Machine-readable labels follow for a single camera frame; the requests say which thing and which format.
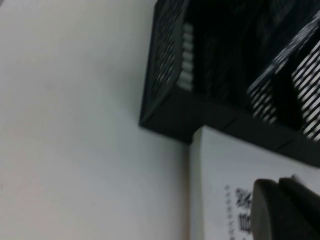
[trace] black object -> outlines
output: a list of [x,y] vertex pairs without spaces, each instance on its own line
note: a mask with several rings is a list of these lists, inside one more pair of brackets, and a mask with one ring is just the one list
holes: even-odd
[[319,196],[292,179],[281,179],[279,184],[257,180],[251,208],[253,239],[319,240],[319,204]]
[[208,125],[320,167],[320,2],[159,0],[140,125]]

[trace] black mesh file holder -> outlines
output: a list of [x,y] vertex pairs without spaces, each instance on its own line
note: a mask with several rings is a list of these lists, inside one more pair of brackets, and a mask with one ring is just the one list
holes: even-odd
[[320,167],[319,10],[315,0],[158,1],[140,125],[186,143],[208,125]]

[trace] black desk organizer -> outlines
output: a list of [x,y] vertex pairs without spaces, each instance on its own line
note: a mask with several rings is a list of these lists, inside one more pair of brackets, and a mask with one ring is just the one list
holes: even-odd
[[319,11],[317,0],[159,0],[140,125],[186,143],[207,125],[320,167]]

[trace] white wall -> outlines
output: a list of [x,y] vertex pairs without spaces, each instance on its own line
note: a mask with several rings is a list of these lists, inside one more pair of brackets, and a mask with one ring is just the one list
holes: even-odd
[[154,0],[5,0],[0,239],[186,240],[181,144],[137,127]]

